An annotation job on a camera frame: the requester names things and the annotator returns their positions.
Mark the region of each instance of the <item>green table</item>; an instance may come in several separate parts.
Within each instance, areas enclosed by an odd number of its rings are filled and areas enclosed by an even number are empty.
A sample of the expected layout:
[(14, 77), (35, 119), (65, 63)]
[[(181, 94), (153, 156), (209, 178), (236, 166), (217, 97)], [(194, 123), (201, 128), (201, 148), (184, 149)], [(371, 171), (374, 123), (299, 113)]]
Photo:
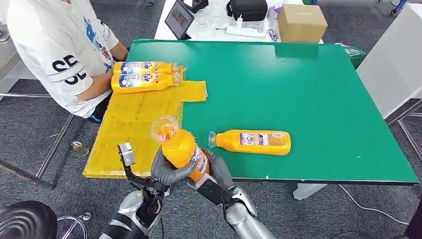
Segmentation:
[(135, 40), (128, 61), (170, 61), (207, 82), (206, 102), (184, 105), (201, 147), (210, 131), (282, 130), (286, 156), (227, 152), (234, 179), (413, 185), (418, 178), (341, 46)]

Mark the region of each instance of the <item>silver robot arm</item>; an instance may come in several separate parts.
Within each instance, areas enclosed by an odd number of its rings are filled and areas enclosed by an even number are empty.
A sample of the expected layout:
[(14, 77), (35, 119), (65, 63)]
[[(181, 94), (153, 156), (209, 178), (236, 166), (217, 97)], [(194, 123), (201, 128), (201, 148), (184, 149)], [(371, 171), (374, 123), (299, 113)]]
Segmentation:
[(158, 223), (162, 201), (169, 187), (152, 177), (140, 178), (133, 174), (130, 166), (135, 163), (129, 143), (118, 145), (120, 159), (127, 179), (139, 190), (128, 194), (120, 204), (100, 239), (147, 239)]
[[(135, 163), (130, 144), (120, 144), (118, 149), (128, 180), (140, 190), (124, 198), (117, 214), (100, 239), (124, 239), (132, 234), (136, 238), (147, 239), (160, 219), (162, 200), (168, 186), (152, 177), (142, 179), (135, 176), (130, 169)], [(275, 239), (272, 233), (255, 219), (257, 217), (255, 205), (242, 188), (233, 186), (227, 166), (222, 160), (220, 162), (216, 167), (218, 163), (214, 159), (212, 168), (214, 176), (221, 185), (213, 177), (205, 174), (193, 186), (215, 205), (223, 204), (224, 219), (240, 239)]]
[(151, 204), (151, 198), (152, 194), (147, 190), (128, 194), (100, 239), (125, 239), (130, 235), (147, 239), (158, 223), (161, 211), (161, 202)]
[(224, 219), (240, 239), (275, 239), (273, 234), (256, 220), (256, 207), (242, 188), (232, 186), (225, 190), (207, 174), (195, 186), (201, 195), (215, 205), (223, 204)]
[(275, 239), (273, 234), (260, 221), (249, 196), (240, 187), (234, 186), (233, 198), (238, 199), (225, 210), (227, 223), (236, 231), (240, 239)]

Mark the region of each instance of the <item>gray carpet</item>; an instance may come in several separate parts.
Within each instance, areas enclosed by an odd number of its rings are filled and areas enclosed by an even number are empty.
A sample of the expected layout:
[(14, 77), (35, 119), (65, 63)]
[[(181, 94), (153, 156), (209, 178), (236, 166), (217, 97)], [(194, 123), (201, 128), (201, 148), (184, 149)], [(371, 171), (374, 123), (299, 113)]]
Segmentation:
[[(91, 0), (99, 18), (112, 28), (118, 38), (129, 46), (136, 37), (153, 38), (164, 0), (149, 6), (145, 0)], [(328, 22), (323, 37), (327, 43), (342, 42), (369, 51), (392, 22), (388, 1), (319, 0)], [(19, 80), (11, 90), (18, 93), (43, 93), (35, 81)], [(42, 158), (54, 141), (49, 137), (59, 132), (68, 113), (49, 99), (14, 99), (0, 101), (0, 158), (31, 173), (36, 172)], [(422, 146), (422, 122), (406, 120), (419, 145)], [(121, 200), (132, 191), (125, 180), (87, 179), (81, 175), (86, 159), (72, 154), (74, 140), (91, 147), (98, 130), (96, 124), (75, 118), (63, 138), (45, 179), (54, 182), (54, 190), (45, 190), (0, 170), (0, 207), (22, 200), (38, 200), (52, 207), (56, 214), (93, 213), (87, 222), (89, 238), (97, 238)], [(391, 131), (413, 167), (422, 177), (422, 163), (398, 125)], [(328, 239), (348, 230), (368, 232), (380, 239), (401, 235), (406, 226), (381, 214), (356, 207), (337, 186), (329, 185), (311, 198), (293, 199), (294, 184), (240, 183), (259, 211), (259, 219), (277, 238)], [(385, 211), (402, 221), (410, 221), (420, 201), (420, 185), (365, 186), (345, 185), (355, 199), (366, 207)], [(163, 219), (165, 238), (207, 239), (236, 238), (223, 221), (220, 207), (215, 207), (183, 183), (173, 186), (165, 200)], [(152, 238), (161, 237), (156, 228)], [(363, 239), (347, 234), (339, 239)]]

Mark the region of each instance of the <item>black bag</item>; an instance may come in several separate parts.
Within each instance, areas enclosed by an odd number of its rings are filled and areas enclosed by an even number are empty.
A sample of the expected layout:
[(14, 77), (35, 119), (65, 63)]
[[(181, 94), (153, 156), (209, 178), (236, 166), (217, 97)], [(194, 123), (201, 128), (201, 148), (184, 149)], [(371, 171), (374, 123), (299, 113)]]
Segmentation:
[(230, 0), (226, 6), (227, 15), (235, 20), (242, 15), (243, 21), (262, 21), (268, 11), (265, 0)]

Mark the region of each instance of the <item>yellow paper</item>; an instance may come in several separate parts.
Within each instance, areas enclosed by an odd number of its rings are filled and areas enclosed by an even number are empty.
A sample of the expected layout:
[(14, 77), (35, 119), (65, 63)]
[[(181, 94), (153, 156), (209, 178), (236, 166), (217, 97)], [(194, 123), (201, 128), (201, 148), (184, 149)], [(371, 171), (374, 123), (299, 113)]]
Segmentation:
[(205, 81), (183, 81), (179, 87), (134, 94), (113, 94), (98, 131), (83, 175), (89, 178), (125, 178), (117, 145), (129, 142), (138, 176), (151, 175), (159, 144), (150, 136), (151, 123), (162, 116), (175, 116), (182, 123), (183, 102), (207, 99)]

